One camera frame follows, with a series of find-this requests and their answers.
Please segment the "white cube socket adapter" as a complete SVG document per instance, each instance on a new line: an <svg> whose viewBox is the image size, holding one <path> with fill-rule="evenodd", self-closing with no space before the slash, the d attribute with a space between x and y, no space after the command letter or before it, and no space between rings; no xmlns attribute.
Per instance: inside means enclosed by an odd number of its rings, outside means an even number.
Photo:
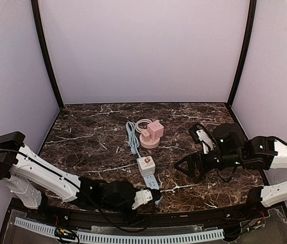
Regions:
<svg viewBox="0 0 287 244"><path fill-rule="evenodd" d="M153 175L156 170L156 164L151 156L137 158L137 164L141 176Z"/></svg>

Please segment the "pink round power socket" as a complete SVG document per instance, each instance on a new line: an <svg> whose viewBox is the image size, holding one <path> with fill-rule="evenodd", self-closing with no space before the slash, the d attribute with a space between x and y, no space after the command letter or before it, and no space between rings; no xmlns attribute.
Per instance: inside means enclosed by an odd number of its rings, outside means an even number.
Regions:
<svg viewBox="0 0 287 244"><path fill-rule="evenodd" d="M143 134L139 136L140 145L146 149L154 149L159 146L160 138L153 140L150 136L145 137Z"/></svg>

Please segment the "pink cube socket adapter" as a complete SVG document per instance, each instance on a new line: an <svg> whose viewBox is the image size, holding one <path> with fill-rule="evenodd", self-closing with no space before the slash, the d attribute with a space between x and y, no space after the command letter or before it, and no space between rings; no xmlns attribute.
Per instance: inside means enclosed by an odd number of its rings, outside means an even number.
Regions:
<svg viewBox="0 0 287 244"><path fill-rule="evenodd" d="M156 120L147 125L147 130L153 140L161 138L164 134L164 126Z"/></svg>

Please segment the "blue power strip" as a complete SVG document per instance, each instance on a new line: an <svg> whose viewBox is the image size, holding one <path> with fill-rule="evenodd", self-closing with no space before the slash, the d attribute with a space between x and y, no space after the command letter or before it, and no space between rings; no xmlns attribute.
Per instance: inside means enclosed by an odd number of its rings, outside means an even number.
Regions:
<svg viewBox="0 0 287 244"><path fill-rule="evenodd" d="M143 179L148 189L160 190L160 187L154 174L144 176Z"/></svg>

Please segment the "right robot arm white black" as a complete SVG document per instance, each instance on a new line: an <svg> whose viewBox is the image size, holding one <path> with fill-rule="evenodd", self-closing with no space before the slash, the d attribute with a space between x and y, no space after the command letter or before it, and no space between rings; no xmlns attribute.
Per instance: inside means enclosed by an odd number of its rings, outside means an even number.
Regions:
<svg viewBox="0 0 287 244"><path fill-rule="evenodd" d="M195 142L202 144L204 151L185 156L174 167L191 178L202 180L213 169L287 169L287 142L278 137L246 139L237 123L220 124L212 133L196 124L189 133ZM250 189L246 203L270 207L283 201L287 201L287 181Z"/></svg>

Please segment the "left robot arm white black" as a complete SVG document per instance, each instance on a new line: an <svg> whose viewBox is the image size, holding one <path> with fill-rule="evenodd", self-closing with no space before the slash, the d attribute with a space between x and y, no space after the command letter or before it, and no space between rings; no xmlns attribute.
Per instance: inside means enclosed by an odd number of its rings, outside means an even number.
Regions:
<svg viewBox="0 0 287 244"><path fill-rule="evenodd" d="M158 189L138 189L127 180L107 182L63 171L40 158L25 143L20 131L0 136L0 180L29 209L47 205L47 197L32 184L55 193L63 202L84 210L120 212L125 221L142 221L137 209L161 199Z"/></svg>

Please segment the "black front frame rail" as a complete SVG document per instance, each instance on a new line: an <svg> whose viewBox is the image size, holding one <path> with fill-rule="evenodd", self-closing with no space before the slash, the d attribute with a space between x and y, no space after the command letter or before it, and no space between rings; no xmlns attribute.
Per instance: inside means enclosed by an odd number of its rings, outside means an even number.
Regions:
<svg viewBox="0 0 287 244"><path fill-rule="evenodd" d="M52 202L50 199L45 202L41 211L26 208L21 200L12 198L5 213L3 225L12 221L13 214L21 214L35 221L44 223L58 223L64 227L83 227L90 229L92 226L110 226L110 223L97 210L84 210L68 203L61 205ZM155 209L151 228L176 227L187 225L203 225L204 227L230 228L237 226L243 221L252 219L263 219L269 216L268 209L262 206L248 206L239 204L236 206L222 207L215 209L159 213Z"/></svg>

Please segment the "right black frame post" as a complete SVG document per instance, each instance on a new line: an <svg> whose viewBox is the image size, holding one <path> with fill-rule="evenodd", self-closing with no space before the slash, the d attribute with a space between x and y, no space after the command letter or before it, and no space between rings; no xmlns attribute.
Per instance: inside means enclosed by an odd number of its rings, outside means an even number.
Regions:
<svg viewBox="0 0 287 244"><path fill-rule="evenodd" d="M245 61L247 57L247 52L248 52L248 48L250 44L253 24L254 24L256 5L257 5L257 0L249 1L247 21L246 21L246 26L245 26L245 32L244 32L241 52L240 52L240 56L238 59L238 64L237 64L235 76L233 79L231 91L229 93L229 97L226 103L228 106L228 109L231 109L233 106L233 103L234 103L234 100L237 94L237 90L240 84L241 76L243 73L243 69L244 69L244 65L245 65Z"/></svg>

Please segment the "black frame post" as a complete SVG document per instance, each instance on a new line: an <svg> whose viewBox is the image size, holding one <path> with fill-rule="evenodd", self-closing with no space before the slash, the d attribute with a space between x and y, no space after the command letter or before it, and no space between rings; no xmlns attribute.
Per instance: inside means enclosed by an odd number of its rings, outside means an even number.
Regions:
<svg viewBox="0 0 287 244"><path fill-rule="evenodd" d="M46 39L44 35L44 28L43 28L41 13L40 13L39 1L31 0L31 6L32 6L32 12L33 12L33 17L34 17L37 37L38 37L44 65L46 68L46 72L49 78L50 86L52 88L59 110L62 110L64 107L64 102L63 102L63 99L62 99L62 96L61 96L61 93L58 87L58 83L55 78L53 66L51 63L51 59L50 59L50 55L49 55L49 51L48 51L48 47L47 47L47 43L46 43Z"/></svg>
<svg viewBox="0 0 287 244"><path fill-rule="evenodd" d="M243 73L243 69L244 69L244 65L245 65L245 61L247 57L247 52L248 52L248 48L250 44L253 24L254 24L256 5L257 5L257 0L249 1L247 21L246 21L246 26L245 26L245 32L244 32L241 52L240 52L240 56L238 59L238 64L237 64L235 76L233 79L231 91L229 93L229 97L226 103L228 106L228 109L231 109L233 106L233 103L234 103L234 100L237 94L237 90L240 84L241 76Z"/></svg>

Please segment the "left black frame post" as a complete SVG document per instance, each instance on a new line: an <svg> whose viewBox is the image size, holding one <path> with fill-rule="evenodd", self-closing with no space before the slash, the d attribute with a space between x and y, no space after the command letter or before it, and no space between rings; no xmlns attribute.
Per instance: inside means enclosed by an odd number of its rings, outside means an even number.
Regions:
<svg viewBox="0 0 287 244"><path fill-rule="evenodd" d="M64 107L64 102L63 102L63 99L62 99L62 96L61 96L61 93L58 87L58 83L55 78L53 66L51 63L51 59L50 59L50 55L49 55L49 51L48 51L48 47L47 47L47 43L46 43L46 39L44 35L44 28L43 28L41 13L40 13L39 1L31 0L31 6L32 6L32 12L33 12L33 17L34 17L37 37L38 37L44 65L46 68L46 72L49 78L50 86L52 88L59 110L62 110Z"/></svg>

